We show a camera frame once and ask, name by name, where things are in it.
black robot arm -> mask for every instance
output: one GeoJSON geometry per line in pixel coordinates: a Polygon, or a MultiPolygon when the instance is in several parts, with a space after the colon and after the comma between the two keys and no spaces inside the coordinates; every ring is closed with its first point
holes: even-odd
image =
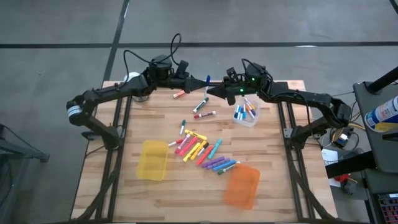
{"type": "Polygon", "coordinates": [[[287,135],[295,148],[302,149],[307,138],[314,134],[325,134],[328,128],[342,128],[348,125],[351,108],[340,99],[326,93],[310,93],[291,90],[285,83],[274,82],[265,66],[243,59],[244,73],[237,74],[234,68],[227,70],[221,84],[211,88],[207,93],[227,99],[229,105],[235,104],[235,96],[256,94],[268,103],[290,102],[318,108],[323,117],[306,126],[297,126],[287,135]]]}
{"type": "Polygon", "coordinates": [[[203,88],[206,82],[197,80],[186,69],[188,63],[181,61],[174,72],[168,56],[160,55],[152,59],[149,66],[139,75],[127,82],[114,86],[92,89],[67,102],[69,121],[76,126],[86,126],[99,134],[106,149],[116,149],[121,145],[119,134],[115,127],[107,126],[91,114],[100,103],[123,98],[125,96],[148,96],[157,87],[181,89],[186,93],[203,88]]]}

yellow plastic container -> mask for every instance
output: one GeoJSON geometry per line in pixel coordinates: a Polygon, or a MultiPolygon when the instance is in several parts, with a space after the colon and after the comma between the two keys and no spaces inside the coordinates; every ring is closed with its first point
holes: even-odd
{"type": "Polygon", "coordinates": [[[163,180],[168,151],[169,145],[166,142],[156,140],[145,141],[139,159],[137,178],[163,180]]]}

butcher block tabletop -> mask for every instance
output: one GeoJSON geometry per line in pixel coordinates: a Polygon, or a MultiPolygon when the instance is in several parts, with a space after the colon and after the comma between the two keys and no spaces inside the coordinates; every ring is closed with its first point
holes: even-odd
{"type": "MultiPolygon", "coordinates": [[[[305,90],[302,80],[286,82],[291,89],[305,90]]],[[[111,86],[113,83],[104,82],[103,86],[111,86]]],[[[236,105],[229,106],[226,100],[211,95],[208,95],[209,101],[198,113],[216,111],[216,115],[194,119],[192,110],[203,100],[204,90],[197,90],[173,99],[172,95],[176,92],[178,90],[158,88],[147,101],[133,102],[131,105],[113,221],[297,221],[277,105],[265,103],[255,95],[248,95],[250,101],[260,103],[261,112],[257,124],[247,128],[233,122],[236,105]],[[174,153],[176,146],[169,148],[164,180],[137,178],[136,169],[143,142],[161,140],[169,143],[183,138],[179,135],[183,119],[187,121],[186,129],[206,136],[211,146],[215,145],[217,139],[222,139],[214,158],[228,157],[260,172],[260,181],[251,210],[242,210],[225,204],[224,194],[231,171],[218,175],[212,170],[197,166],[197,159],[184,162],[174,153]]],[[[125,103],[122,104],[119,124],[123,119],[124,105],[125,103]]],[[[115,107],[116,101],[100,104],[96,118],[104,124],[112,123],[115,107]]],[[[308,121],[305,107],[293,105],[293,109],[297,125],[306,125],[308,121]]],[[[290,127],[286,107],[284,111],[287,126],[290,127]]],[[[90,141],[87,152],[102,145],[100,139],[90,141]]],[[[98,193],[105,158],[104,148],[85,159],[72,218],[81,215],[98,193]]],[[[326,210],[336,217],[336,208],[320,148],[307,144],[303,150],[303,158],[311,191],[326,210]]],[[[302,192],[300,198],[305,210],[302,192]]],[[[109,197],[106,197],[103,216],[108,211],[108,200],[109,197]]]]}

concrete floor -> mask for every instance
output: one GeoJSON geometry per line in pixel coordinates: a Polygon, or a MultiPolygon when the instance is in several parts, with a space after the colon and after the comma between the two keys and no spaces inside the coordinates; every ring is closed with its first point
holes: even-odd
{"type": "MultiPolygon", "coordinates": [[[[0,44],[112,43],[123,0],[0,1],[0,44]]],[[[120,43],[398,41],[398,15],[388,0],[130,0],[120,43]]],[[[168,49],[132,49],[144,58],[168,49]]],[[[0,123],[48,152],[30,163],[13,223],[68,220],[87,141],[68,122],[65,103],[103,80],[110,49],[0,49],[0,123]]],[[[125,74],[122,49],[110,80],[125,74]]],[[[398,47],[182,48],[198,78],[221,79],[241,58],[266,65],[275,80],[302,79],[331,95],[397,66],[398,47]]],[[[131,70],[146,64],[129,57],[131,70]]],[[[341,97],[351,104],[353,95],[341,97]]],[[[313,110],[314,117],[321,114],[313,110]]],[[[369,150],[366,136],[359,146],[369,150]]],[[[362,202],[336,199],[339,217],[366,221],[362,202]]]]}

plastic bin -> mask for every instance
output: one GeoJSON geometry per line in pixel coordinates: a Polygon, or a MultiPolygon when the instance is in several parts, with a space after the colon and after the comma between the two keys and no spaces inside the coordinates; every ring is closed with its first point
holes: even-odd
{"type": "MultiPolygon", "coordinates": [[[[236,109],[236,106],[235,106],[235,108],[234,108],[234,113],[232,114],[232,118],[233,118],[233,121],[235,122],[235,123],[237,123],[237,124],[241,124],[241,125],[243,125],[243,126],[246,126],[246,127],[253,127],[256,123],[257,123],[257,121],[258,121],[258,119],[259,119],[259,116],[260,116],[260,107],[259,107],[259,102],[257,101],[257,100],[251,100],[251,99],[249,99],[249,101],[250,101],[250,103],[256,108],[254,111],[256,112],[256,115],[255,115],[255,117],[254,117],[254,119],[250,116],[250,114],[248,113],[248,111],[246,110],[246,119],[242,119],[242,120],[240,120],[240,119],[236,119],[235,117],[234,117],[234,114],[235,114],[235,109],[236,109]]],[[[244,100],[244,98],[243,97],[241,97],[239,100],[238,100],[238,102],[237,102],[237,104],[239,105],[239,106],[242,106],[243,104],[245,104],[246,102],[245,102],[245,100],[244,100]]]]}
{"type": "Polygon", "coordinates": [[[146,180],[163,180],[166,171],[169,145],[163,141],[148,140],[144,142],[139,159],[137,178],[146,180]]]}
{"type": "Polygon", "coordinates": [[[225,203],[242,209],[252,209],[259,181],[260,172],[257,169],[236,164],[229,177],[224,195],[225,203]]]}

